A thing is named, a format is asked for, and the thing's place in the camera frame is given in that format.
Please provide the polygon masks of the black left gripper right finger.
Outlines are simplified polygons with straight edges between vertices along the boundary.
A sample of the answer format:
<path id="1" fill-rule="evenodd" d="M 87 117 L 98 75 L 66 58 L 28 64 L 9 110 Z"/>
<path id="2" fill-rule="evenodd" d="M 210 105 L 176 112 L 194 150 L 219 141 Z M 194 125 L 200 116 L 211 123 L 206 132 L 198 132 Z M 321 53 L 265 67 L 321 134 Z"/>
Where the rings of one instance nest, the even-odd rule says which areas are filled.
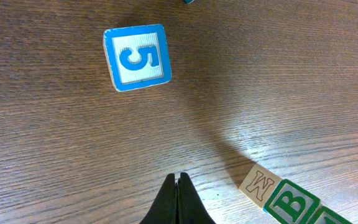
<path id="1" fill-rule="evenodd" d="M 182 172 L 177 183 L 179 224 L 215 224 L 205 209 L 190 176 Z"/>

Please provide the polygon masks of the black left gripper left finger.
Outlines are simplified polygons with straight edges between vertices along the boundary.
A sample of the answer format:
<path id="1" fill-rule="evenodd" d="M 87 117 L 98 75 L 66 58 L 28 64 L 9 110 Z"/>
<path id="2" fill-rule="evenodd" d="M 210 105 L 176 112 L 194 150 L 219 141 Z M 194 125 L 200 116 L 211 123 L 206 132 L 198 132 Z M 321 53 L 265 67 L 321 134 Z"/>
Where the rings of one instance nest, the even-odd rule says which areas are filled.
<path id="1" fill-rule="evenodd" d="M 140 224 L 175 224 L 177 222 L 177 186 L 175 174 L 168 174 L 146 216 Z"/>

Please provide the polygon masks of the wooden letter M block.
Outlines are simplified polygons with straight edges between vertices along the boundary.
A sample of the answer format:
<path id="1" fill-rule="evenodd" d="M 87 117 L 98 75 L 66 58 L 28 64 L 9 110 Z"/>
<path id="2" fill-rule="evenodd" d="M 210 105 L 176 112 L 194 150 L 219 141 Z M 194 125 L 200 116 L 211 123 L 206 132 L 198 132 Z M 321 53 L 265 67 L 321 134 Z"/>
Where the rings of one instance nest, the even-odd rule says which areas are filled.
<path id="1" fill-rule="evenodd" d="M 282 178 L 279 176 L 254 164 L 239 186 L 239 190 L 262 210 L 281 181 Z"/>

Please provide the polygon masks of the green letter B block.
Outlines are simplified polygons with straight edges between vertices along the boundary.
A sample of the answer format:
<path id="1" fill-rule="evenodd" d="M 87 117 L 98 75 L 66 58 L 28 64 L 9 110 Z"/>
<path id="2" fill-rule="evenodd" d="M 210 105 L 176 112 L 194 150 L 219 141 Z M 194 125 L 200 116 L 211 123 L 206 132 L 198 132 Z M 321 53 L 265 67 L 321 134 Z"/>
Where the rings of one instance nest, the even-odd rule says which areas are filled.
<path id="1" fill-rule="evenodd" d="M 284 179 L 264 205 L 264 211 L 285 224 L 305 224 L 321 205 L 320 199 L 294 182 Z"/>

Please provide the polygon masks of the green letter R block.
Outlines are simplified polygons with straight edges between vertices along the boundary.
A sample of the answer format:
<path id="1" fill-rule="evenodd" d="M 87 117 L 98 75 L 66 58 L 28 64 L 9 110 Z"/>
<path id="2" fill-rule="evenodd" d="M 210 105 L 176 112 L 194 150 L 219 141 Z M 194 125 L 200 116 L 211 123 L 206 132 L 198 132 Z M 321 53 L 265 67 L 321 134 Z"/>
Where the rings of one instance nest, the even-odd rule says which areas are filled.
<path id="1" fill-rule="evenodd" d="M 328 207 L 320 207 L 308 221 L 308 224 L 352 224 Z"/>

